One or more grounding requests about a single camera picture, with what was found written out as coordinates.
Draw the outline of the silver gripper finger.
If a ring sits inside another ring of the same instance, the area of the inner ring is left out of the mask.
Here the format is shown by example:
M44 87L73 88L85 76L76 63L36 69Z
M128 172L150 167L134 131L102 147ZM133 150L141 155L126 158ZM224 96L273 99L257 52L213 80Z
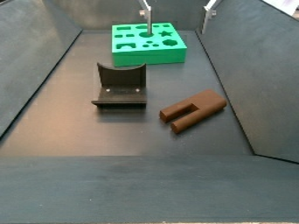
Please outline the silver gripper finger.
M146 21L146 34L152 34L152 7L149 6L148 2L145 0L137 0L141 10L138 11L138 14L144 17Z
M202 20L200 33L205 32L209 19L216 15L214 7L218 0L209 0L206 5L202 7Z

